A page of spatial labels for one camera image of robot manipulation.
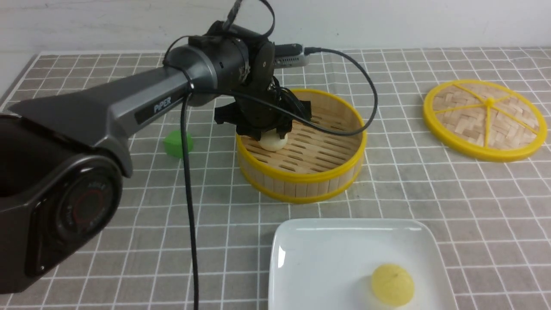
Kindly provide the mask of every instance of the cable connector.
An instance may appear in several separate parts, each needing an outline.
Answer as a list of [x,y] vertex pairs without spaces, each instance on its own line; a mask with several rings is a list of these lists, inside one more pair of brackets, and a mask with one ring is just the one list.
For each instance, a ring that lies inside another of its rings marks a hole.
[[304,56],[308,56],[314,53],[321,53],[321,50],[322,50],[321,47],[305,47]]

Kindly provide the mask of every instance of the gray checkered tablecloth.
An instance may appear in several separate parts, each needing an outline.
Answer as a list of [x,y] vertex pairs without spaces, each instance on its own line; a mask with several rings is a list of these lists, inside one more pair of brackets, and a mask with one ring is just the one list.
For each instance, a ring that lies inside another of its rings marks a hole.
[[[267,308],[271,242],[283,221],[382,217],[414,218],[432,230],[460,310],[549,309],[549,144],[519,162],[475,161],[435,139],[422,104],[439,83],[482,79],[519,92],[549,123],[551,48],[347,52],[376,83],[380,110],[358,180],[328,201],[283,204],[247,184],[236,164],[234,128],[213,123],[214,107],[231,99],[190,112],[201,308]],[[41,53],[1,108],[149,70],[161,55]],[[369,116],[372,94],[354,66],[328,54],[310,59],[277,77],[289,88],[329,91]],[[168,112],[130,140],[135,173],[109,226],[27,291],[0,296],[0,308],[191,309],[182,165],[161,142],[179,128],[179,113]]]

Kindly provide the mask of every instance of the bamboo steamer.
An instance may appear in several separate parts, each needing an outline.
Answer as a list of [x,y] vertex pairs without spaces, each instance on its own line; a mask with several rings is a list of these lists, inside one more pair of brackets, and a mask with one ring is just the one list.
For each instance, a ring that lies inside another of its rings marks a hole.
[[543,115],[528,99],[485,81],[459,80],[435,87],[425,98],[423,116],[443,143],[485,161],[524,159],[547,136]]
[[[293,93],[311,102],[314,123],[343,131],[364,125],[360,114],[335,95],[313,89],[293,89]],[[246,136],[236,139],[239,167],[253,187],[280,201],[307,204],[336,196],[354,182],[363,164],[367,134],[339,137],[295,121],[287,145],[277,152],[264,150]]]

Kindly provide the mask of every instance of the piper logo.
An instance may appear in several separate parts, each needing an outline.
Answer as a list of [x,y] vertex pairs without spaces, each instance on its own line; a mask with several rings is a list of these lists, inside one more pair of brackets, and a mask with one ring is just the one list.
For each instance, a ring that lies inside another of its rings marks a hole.
[[170,105],[170,97],[164,99],[158,104],[155,104],[155,106],[153,107],[153,113],[161,112],[164,108],[166,108],[169,105]]

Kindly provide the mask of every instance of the yellow dumpling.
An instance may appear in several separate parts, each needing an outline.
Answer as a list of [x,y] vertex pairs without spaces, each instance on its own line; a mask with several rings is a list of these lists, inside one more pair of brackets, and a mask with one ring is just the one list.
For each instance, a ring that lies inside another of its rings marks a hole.
[[410,274],[395,264],[383,264],[371,276],[371,288],[382,303],[401,307],[410,302],[415,293],[415,284]]

